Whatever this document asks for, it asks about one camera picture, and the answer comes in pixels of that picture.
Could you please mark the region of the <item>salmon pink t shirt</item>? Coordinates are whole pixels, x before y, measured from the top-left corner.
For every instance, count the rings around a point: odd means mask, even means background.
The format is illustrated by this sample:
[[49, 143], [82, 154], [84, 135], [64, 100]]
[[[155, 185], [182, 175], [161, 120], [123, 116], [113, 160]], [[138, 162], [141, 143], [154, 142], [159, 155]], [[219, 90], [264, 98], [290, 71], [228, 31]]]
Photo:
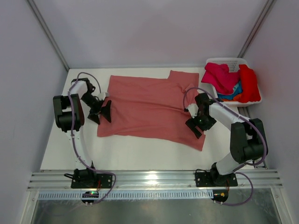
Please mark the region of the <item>salmon pink t shirt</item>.
[[202, 151], [205, 135], [196, 138], [187, 127], [183, 108], [195, 102], [198, 85], [198, 73], [173, 70], [166, 79], [111, 76], [111, 122], [101, 118], [97, 136], [162, 139]]

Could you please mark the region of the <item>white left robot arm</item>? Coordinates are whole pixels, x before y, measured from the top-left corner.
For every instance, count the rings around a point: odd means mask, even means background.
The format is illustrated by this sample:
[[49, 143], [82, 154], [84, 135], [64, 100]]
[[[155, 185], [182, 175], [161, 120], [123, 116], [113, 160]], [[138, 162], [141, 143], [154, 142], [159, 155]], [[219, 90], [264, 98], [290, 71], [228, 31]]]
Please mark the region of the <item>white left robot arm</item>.
[[97, 125], [103, 117], [111, 122], [111, 100], [105, 101], [109, 94], [100, 92], [94, 96], [96, 87], [88, 78], [72, 80], [71, 87], [66, 96], [53, 97], [53, 107], [56, 126], [64, 132], [73, 147], [76, 168], [73, 174], [64, 174], [72, 180], [71, 188], [110, 188], [111, 174], [100, 174], [96, 171], [93, 161], [86, 149], [83, 125], [85, 116], [81, 103], [84, 102], [89, 108], [87, 118]]

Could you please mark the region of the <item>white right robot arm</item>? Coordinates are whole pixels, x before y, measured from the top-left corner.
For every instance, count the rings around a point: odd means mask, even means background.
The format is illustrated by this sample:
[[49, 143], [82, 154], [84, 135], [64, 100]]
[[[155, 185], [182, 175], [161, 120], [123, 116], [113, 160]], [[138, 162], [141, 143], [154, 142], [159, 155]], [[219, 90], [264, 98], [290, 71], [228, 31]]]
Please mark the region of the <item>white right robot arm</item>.
[[191, 116], [185, 124], [196, 138], [201, 137], [201, 133], [211, 129], [216, 122], [222, 123], [230, 131], [229, 153], [215, 162], [209, 171], [203, 171], [203, 176], [197, 177], [197, 185], [203, 182], [207, 185], [225, 186], [229, 181], [236, 185], [235, 171], [245, 165], [253, 166], [256, 161], [263, 162], [268, 154], [263, 122], [260, 119], [244, 117], [219, 99], [209, 98], [206, 93], [198, 94], [195, 103], [183, 108]]

